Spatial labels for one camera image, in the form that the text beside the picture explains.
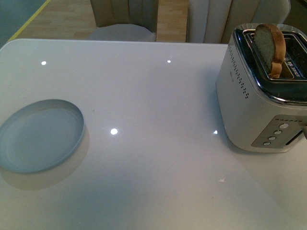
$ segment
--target white table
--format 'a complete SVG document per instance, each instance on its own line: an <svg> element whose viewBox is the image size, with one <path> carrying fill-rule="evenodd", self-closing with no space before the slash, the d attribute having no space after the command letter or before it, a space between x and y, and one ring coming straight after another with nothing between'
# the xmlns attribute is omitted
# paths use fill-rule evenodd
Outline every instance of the white table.
<svg viewBox="0 0 307 230"><path fill-rule="evenodd" d="M307 229L306 141L283 154L228 143L215 90L225 51L158 42L5 45L0 124L30 103L63 99L82 111L86 132L49 171L0 169L0 229Z"/></svg>

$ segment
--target round dish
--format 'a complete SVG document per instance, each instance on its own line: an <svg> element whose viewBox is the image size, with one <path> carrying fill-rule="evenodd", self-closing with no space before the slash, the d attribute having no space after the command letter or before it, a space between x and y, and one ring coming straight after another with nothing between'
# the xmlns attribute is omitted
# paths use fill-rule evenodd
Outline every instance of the round dish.
<svg viewBox="0 0 307 230"><path fill-rule="evenodd" d="M32 103L0 127L0 165L18 173L50 169L76 150L83 132L83 115L72 103L57 99Z"/></svg>

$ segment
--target chair back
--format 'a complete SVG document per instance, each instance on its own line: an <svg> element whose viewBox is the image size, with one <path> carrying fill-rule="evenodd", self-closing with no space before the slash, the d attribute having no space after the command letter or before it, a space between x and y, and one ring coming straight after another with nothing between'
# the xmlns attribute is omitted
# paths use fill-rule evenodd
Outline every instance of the chair back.
<svg viewBox="0 0 307 230"><path fill-rule="evenodd" d="M187 42L228 43L244 23L283 23L290 0L189 0Z"/></svg>
<svg viewBox="0 0 307 230"><path fill-rule="evenodd" d="M158 0L91 0L97 27L135 24L157 31Z"/></svg>

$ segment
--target toaster vent hole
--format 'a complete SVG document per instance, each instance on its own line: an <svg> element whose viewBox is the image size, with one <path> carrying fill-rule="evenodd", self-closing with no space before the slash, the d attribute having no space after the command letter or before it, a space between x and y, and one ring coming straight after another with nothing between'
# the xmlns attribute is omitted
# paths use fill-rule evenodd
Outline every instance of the toaster vent hole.
<svg viewBox="0 0 307 230"><path fill-rule="evenodd" d="M229 54L230 54L232 66L233 66L234 71L235 71L236 79L238 80L238 83L241 86L242 92L245 95L245 99L248 99L249 93L246 92L246 87L244 87L244 82L243 82L243 79L241 78L239 70L237 68L235 57L234 57L234 54L233 54L233 51L231 49L230 44L228 44L228 51L229 51Z"/></svg>

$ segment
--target bread crust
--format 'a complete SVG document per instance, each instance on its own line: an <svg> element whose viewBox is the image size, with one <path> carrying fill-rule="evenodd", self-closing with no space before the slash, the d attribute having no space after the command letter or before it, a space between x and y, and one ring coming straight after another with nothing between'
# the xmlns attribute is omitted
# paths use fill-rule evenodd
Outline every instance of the bread crust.
<svg viewBox="0 0 307 230"><path fill-rule="evenodd" d="M274 43L274 56L272 57L272 65L269 76L271 78L279 78L282 72L282 63L286 54L286 43L281 30L273 24L260 24L257 26L255 35L259 30L269 30Z"/></svg>

